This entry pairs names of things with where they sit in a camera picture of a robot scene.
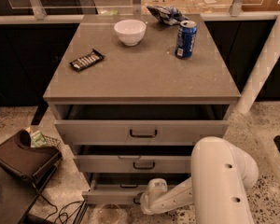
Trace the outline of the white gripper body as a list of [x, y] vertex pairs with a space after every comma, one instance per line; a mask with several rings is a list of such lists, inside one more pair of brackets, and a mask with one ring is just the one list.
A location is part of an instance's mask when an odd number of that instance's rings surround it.
[[167, 182], [162, 178], [151, 179], [146, 191], [140, 197], [141, 210], [146, 215], [163, 213], [161, 197], [168, 191]]

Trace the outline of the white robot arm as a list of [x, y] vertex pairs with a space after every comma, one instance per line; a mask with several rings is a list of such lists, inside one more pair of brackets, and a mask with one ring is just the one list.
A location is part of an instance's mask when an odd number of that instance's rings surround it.
[[[279, 57], [280, 13], [236, 105], [238, 112], [251, 109]], [[246, 191], [259, 183], [259, 168], [251, 155], [222, 138], [205, 137], [194, 146], [191, 177], [173, 189], [161, 178], [150, 180], [141, 208], [154, 215], [192, 203], [196, 224], [268, 224], [270, 217], [280, 224], [272, 202], [264, 212], [249, 205], [252, 198]]]

